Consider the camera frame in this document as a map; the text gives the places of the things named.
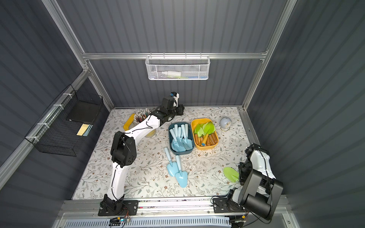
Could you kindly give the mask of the blue shovel mid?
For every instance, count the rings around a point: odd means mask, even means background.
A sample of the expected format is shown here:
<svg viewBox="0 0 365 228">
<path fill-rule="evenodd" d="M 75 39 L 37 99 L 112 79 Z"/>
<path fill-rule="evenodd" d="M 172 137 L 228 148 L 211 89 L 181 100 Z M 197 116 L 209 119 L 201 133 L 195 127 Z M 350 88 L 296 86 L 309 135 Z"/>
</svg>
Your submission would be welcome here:
<svg viewBox="0 0 365 228">
<path fill-rule="evenodd" d="M 179 133 L 180 133 L 180 139 L 182 142 L 184 142 L 184 138 L 185 138 L 185 130 L 184 127 L 181 125 L 178 129 Z"/>
</svg>

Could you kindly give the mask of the green shovel wooden handle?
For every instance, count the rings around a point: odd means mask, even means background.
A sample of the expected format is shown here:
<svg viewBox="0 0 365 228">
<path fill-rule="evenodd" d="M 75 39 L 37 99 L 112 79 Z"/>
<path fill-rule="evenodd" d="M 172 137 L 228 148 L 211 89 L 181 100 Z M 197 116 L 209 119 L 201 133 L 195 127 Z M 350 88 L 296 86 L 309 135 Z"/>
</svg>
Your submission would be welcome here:
<svg viewBox="0 0 365 228">
<path fill-rule="evenodd" d="M 203 129 L 204 124 L 198 124 L 194 130 L 194 134 L 197 135 L 198 139 L 197 142 L 199 145 L 202 144 L 203 138 L 204 138 L 204 129 Z"/>
</svg>

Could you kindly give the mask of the blue shovel cluster back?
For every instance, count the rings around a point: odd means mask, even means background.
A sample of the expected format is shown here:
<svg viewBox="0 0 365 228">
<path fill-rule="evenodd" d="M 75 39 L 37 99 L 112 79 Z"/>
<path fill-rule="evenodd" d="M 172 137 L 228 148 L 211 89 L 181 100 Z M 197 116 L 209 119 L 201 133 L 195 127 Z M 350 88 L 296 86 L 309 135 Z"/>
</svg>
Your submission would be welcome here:
<svg viewBox="0 0 365 228">
<path fill-rule="evenodd" d="M 183 145 L 186 151 L 190 151 L 193 149 L 193 143 L 190 139 L 188 139 L 188 124 L 182 124 L 181 128 L 183 133 L 183 139 L 182 139 Z"/>
</svg>

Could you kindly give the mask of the blue shovel cluster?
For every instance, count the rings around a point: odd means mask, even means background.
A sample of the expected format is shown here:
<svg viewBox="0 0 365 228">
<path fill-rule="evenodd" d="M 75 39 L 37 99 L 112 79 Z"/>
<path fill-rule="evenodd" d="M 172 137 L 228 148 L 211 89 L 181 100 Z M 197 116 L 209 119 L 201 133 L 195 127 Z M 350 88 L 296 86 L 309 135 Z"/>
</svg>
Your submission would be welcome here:
<svg viewBox="0 0 365 228">
<path fill-rule="evenodd" d="M 169 175 L 174 177 L 175 174 L 179 172 L 177 162 L 172 161 L 172 158 L 171 158 L 170 153 L 169 153 L 169 149 L 167 147 L 164 148 L 164 152 L 165 152 L 165 155 L 166 155 L 166 157 L 169 161 L 166 168 L 168 170 Z"/>
<path fill-rule="evenodd" d="M 182 139 L 183 145 L 186 151 L 190 151 L 193 149 L 193 143 L 190 139 L 188 139 L 188 124 L 182 124 L 181 128 L 183 133 L 183 139 Z"/>
</svg>

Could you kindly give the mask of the green shovel blue-tip yellow handle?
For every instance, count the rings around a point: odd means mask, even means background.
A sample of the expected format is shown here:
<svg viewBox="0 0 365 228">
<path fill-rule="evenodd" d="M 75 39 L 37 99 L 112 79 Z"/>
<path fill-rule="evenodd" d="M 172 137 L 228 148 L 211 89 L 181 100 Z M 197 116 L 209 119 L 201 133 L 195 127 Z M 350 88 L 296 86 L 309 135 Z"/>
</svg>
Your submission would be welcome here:
<svg viewBox="0 0 365 228">
<path fill-rule="evenodd" d="M 231 167 L 223 168 L 223 174 L 230 182 L 239 181 L 239 173 Z"/>
</svg>

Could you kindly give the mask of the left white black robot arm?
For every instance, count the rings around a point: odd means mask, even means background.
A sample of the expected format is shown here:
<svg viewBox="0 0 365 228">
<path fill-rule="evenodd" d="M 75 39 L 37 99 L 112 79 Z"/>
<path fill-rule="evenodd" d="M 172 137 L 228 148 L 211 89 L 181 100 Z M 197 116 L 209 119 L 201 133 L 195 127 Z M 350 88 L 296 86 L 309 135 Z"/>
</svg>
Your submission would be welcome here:
<svg viewBox="0 0 365 228">
<path fill-rule="evenodd" d="M 138 143 L 150 132 L 159 128 L 175 116 L 182 116 L 184 106 L 178 104 L 179 93 L 172 92 L 163 98 L 162 103 L 151 114 L 134 128 L 125 132 L 118 131 L 114 135 L 111 147 L 113 171 L 110 186 L 101 202 L 101 208 L 119 215 L 125 211 L 123 204 L 124 187 L 129 166 L 137 157 Z"/>
</svg>

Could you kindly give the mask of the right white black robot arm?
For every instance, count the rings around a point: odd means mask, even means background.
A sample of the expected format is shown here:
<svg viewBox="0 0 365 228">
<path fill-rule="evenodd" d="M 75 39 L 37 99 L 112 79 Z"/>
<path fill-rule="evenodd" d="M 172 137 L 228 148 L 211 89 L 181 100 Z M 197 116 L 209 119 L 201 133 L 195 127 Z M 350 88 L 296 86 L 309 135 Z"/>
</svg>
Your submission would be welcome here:
<svg viewBox="0 0 365 228">
<path fill-rule="evenodd" d="M 240 187 L 230 190 L 227 208 L 244 209 L 270 221 L 283 192 L 283 183 L 276 179 L 270 166 L 270 154 L 252 143 L 246 148 L 247 160 L 239 164 Z"/>
</svg>

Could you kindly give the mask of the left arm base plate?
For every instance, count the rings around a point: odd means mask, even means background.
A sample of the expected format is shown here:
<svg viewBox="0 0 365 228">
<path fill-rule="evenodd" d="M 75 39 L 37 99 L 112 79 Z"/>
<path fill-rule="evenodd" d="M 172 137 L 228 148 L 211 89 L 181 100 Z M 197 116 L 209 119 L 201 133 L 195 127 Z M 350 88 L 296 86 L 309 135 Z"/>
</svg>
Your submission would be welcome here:
<svg viewBox="0 0 365 228">
<path fill-rule="evenodd" d="M 98 216 L 134 216 L 137 214 L 139 201 L 137 200 L 103 200 L 100 203 Z"/>
</svg>

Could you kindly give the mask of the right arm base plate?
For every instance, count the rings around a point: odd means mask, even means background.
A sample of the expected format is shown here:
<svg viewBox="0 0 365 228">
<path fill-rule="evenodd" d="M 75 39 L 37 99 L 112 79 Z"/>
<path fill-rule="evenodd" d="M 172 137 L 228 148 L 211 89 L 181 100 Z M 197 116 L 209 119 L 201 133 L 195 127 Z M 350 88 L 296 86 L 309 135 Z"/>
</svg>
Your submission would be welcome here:
<svg viewBox="0 0 365 228">
<path fill-rule="evenodd" d="M 213 197 L 211 198 L 211 203 L 215 213 L 245 212 L 242 206 L 239 206 L 237 203 L 228 198 Z"/>
</svg>

